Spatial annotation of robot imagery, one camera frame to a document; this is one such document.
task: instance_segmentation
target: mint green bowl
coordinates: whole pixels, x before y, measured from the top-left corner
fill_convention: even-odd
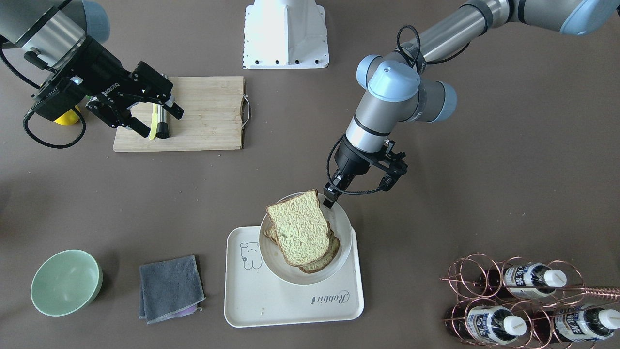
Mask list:
[[[39,268],[32,280],[30,298],[38,311],[64,316],[92,302],[101,289],[103,273],[90,254],[82,250],[59,252]]]

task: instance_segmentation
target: white plate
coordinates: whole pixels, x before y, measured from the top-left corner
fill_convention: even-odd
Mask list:
[[[256,327],[356,319],[364,310],[364,294],[355,231],[352,240],[347,262],[333,278],[295,285],[277,278],[263,263],[259,227],[233,230],[226,241],[226,321],[233,327]]]
[[[300,194],[302,193],[291,194],[284,197],[280,201]],[[299,270],[298,267],[287,264],[284,260],[280,247],[274,244],[273,241],[271,241],[264,234],[264,232],[272,226],[272,222],[267,215],[265,215],[262,223],[260,224],[259,245],[260,254],[263,261],[269,270],[271,270],[280,279],[288,283],[297,285],[316,284],[334,275],[347,261],[352,243],[351,236],[353,229],[351,228],[351,222],[349,222],[347,214],[337,202],[334,203],[334,206],[331,209],[328,209],[325,205],[323,205],[324,199],[325,196],[323,194],[319,194],[321,211],[323,212],[325,219],[329,221],[329,225],[334,232],[334,236],[340,240],[340,248],[334,257],[334,260],[332,260],[332,262],[329,263],[323,270],[317,271],[316,273],[307,274]]]

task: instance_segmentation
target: dark liquid bottle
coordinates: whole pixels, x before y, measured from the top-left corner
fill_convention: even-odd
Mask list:
[[[450,309],[445,319],[456,319],[445,322],[448,333],[477,343],[506,345],[526,331],[523,319],[500,306],[477,306],[467,314],[464,308],[457,307],[454,311]]]
[[[620,312],[612,309],[576,308],[535,313],[532,318],[534,331],[542,343],[596,342],[613,336],[614,329],[620,328]]]
[[[484,296],[497,291],[495,295],[501,299],[534,299],[550,296],[555,288],[565,286],[566,275],[542,263],[528,263],[507,268],[503,282],[499,270],[488,270],[480,275],[477,284],[484,288]]]

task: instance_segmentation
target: bowl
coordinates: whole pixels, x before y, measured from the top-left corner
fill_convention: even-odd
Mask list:
[[[38,269],[30,287],[32,304],[48,316],[64,316],[92,302],[101,289],[103,273],[90,254],[59,252]]]
[[[302,193],[291,194],[284,197],[282,200],[295,197]],[[259,248],[263,261],[267,265],[267,268],[271,270],[278,278],[286,281],[287,283],[297,285],[310,285],[316,284],[323,280],[326,280],[333,276],[347,261],[349,252],[351,251],[351,244],[353,239],[351,222],[349,222],[347,213],[342,207],[335,202],[331,209],[328,209],[323,205],[325,196],[319,194],[319,202],[321,202],[321,211],[325,219],[329,221],[329,225],[334,232],[334,235],[340,240],[340,248],[336,253],[334,259],[323,270],[316,273],[307,274],[299,270],[296,266],[289,265],[282,255],[280,247],[273,243],[264,232],[272,226],[272,222],[267,215],[263,218],[260,224],[260,237]]]

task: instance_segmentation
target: bottle label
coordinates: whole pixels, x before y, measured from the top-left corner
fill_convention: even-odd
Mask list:
[[[495,311],[501,307],[485,307],[477,306],[472,308],[467,314],[467,327],[471,337],[478,342],[488,344],[508,344],[504,340],[499,339],[491,330],[491,320]]]
[[[548,296],[549,294],[542,293],[535,288],[524,288],[534,286],[532,282],[532,270],[539,265],[544,264],[528,263],[525,265],[511,266],[504,272],[504,285],[508,286],[510,293],[519,298],[532,299]]]
[[[586,307],[588,306],[559,309],[554,317],[557,333],[573,342],[595,342],[611,337],[597,335],[589,328],[584,319],[585,311],[580,310]]]

